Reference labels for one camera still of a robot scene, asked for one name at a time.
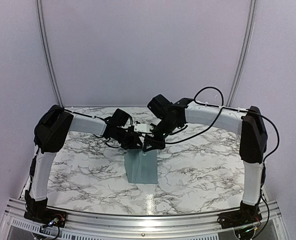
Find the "blue-grey envelope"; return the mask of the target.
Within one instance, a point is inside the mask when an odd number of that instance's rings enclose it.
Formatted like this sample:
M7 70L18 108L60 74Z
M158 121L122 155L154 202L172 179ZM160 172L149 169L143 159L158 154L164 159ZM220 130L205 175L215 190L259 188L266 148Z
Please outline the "blue-grey envelope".
M128 150L124 156L127 180L131 184L158 184L157 150Z

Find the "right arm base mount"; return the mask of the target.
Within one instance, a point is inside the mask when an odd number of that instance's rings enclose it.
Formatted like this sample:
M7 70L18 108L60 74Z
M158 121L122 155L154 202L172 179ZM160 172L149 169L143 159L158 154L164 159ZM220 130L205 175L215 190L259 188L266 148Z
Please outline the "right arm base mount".
M260 211L250 210L234 210L220 213L217 222L221 225L222 229L235 228L252 223L258 223L262 220Z

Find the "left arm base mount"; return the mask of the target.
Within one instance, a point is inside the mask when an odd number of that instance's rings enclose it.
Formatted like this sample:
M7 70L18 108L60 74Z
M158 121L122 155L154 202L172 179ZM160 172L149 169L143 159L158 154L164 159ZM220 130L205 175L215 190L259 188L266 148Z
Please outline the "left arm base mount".
M26 210L24 218L43 224L44 226L56 226L63 228L67 219L67 212L50 208Z

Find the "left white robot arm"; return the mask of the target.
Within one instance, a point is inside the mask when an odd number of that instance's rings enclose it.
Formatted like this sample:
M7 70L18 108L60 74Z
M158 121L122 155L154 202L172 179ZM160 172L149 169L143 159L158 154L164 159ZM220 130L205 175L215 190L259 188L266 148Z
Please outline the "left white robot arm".
M64 146L69 132L97 135L106 140L115 140L125 150L141 149L143 144L139 134L131 125L129 114L116 109L112 116L102 118L67 110L53 105L40 119L34 129L34 144L37 147L30 166L30 185L25 191L27 219L45 223L55 217L63 217L63 212L47 208L47 186L52 163Z

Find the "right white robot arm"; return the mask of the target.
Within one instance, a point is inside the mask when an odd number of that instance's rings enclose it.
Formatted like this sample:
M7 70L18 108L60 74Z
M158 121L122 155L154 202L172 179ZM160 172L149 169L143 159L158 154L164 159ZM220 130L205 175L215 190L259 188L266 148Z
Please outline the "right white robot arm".
M196 102L182 98L172 103L159 94L147 105L160 122L146 132L143 152L162 150L168 144L166 138L186 124L199 124L207 129L215 127L234 133L240 138L239 155L244 165L244 193L235 219L246 224L255 216L260 201L263 155L267 146L267 131L259 108L225 108L224 106Z

